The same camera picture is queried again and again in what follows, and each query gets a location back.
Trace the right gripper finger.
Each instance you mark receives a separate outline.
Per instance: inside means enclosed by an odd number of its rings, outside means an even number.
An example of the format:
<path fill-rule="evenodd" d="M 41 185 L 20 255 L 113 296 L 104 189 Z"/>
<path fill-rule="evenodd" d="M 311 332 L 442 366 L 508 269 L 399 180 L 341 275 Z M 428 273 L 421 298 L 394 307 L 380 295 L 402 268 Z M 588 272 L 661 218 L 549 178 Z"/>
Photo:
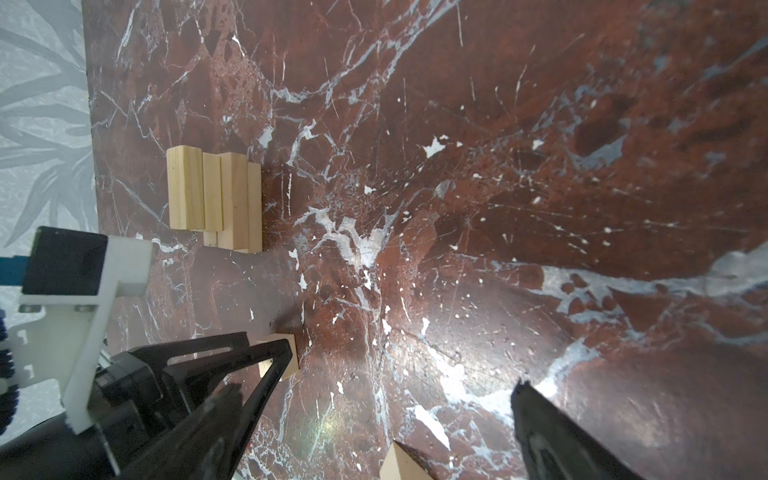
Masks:
<path fill-rule="evenodd" d="M 511 409 L 530 479 L 641 479 L 530 382 L 517 383 Z"/>

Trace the small wood cube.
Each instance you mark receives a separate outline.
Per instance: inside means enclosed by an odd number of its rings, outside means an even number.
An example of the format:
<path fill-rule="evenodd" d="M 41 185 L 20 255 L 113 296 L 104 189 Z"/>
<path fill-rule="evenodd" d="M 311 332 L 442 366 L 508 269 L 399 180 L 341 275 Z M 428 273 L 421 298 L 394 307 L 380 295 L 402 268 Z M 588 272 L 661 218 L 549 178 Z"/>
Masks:
<path fill-rule="evenodd" d="M 381 480 L 432 480 L 427 470 L 393 442 L 379 470 Z"/>
<path fill-rule="evenodd" d="M 282 375 L 280 377 L 280 381 L 286 381 L 292 376 L 294 376 L 296 373 L 299 372 L 299 362 L 297 359 L 297 346 L 296 346 L 296 339 L 294 334 L 290 333 L 273 333 L 270 334 L 264 338 L 261 338 L 257 341 L 257 344 L 266 344 L 270 342 L 275 342 L 279 340 L 285 340 L 289 347 L 291 355 L 290 357 L 280 357 L 280 358 L 273 358 L 268 360 L 263 360 L 258 363 L 258 369 L 259 374 L 261 378 L 264 378 L 270 368 L 273 366 L 274 361 L 278 360 L 279 365 L 282 368 Z"/>

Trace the wood block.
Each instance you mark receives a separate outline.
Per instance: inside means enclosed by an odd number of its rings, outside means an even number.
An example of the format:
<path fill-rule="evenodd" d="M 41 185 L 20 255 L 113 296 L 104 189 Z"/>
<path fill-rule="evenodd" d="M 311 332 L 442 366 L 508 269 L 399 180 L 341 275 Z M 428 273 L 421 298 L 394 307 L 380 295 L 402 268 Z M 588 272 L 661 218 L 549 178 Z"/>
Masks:
<path fill-rule="evenodd" d="M 203 244 L 238 253 L 263 251 L 262 166 L 244 154 L 204 153 Z"/>
<path fill-rule="evenodd" d="M 203 156 L 197 147 L 175 146 L 166 152 L 170 228 L 205 227 Z"/>

